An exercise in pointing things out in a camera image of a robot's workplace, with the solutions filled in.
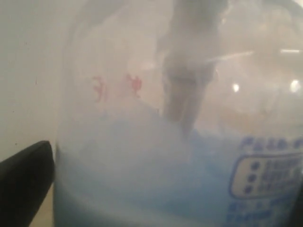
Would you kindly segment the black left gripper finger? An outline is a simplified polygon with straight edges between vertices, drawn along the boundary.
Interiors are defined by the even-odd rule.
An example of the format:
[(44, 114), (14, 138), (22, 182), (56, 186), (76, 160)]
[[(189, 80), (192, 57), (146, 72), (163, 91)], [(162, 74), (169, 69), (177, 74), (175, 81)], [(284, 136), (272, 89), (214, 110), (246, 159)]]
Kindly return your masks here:
[(0, 225), (27, 227), (53, 183), (53, 150), (42, 140), (0, 163)]

